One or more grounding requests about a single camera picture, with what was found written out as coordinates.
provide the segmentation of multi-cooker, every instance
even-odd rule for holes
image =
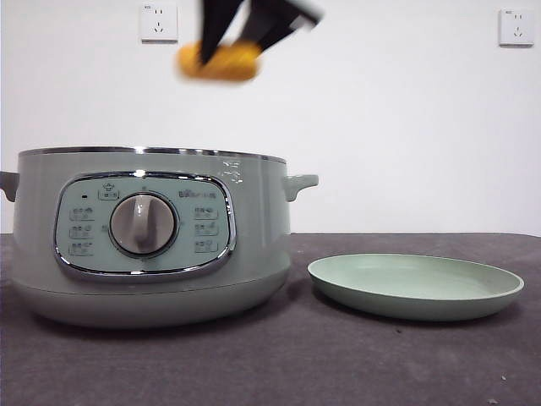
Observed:
[[[318,183],[273,156],[143,147],[19,153],[11,280],[36,313],[131,328],[209,320],[285,282],[287,202]]]

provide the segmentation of yellow food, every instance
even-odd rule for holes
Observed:
[[[258,71],[261,49],[253,42],[239,41],[220,45],[205,65],[199,60],[200,43],[188,44],[178,52],[180,69],[191,78],[242,81],[252,79]]]

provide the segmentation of plate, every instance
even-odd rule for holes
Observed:
[[[343,305],[410,320],[459,321],[509,305],[524,281],[475,262],[423,255],[356,254],[308,267],[315,286]]]

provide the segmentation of white wall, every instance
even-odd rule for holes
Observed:
[[[541,235],[541,3],[317,3],[315,30],[223,85],[180,80],[178,45],[141,45],[139,1],[3,0],[3,170],[53,145],[259,152],[320,175],[296,232]],[[181,44],[198,4],[178,0]],[[535,10],[538,45],[497,46],[501,7]]]

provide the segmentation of table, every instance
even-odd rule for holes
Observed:
[[[2,236],[2,275],[12,266]],[[3,276],[2,405],[541,405],[541,239],[499,233],[294,234],[286,285],[240,315],[102,331],[32,315]],[[400,321],[314,290],[329,255],[439,255],[524,278],[519,300],[475,321]]]

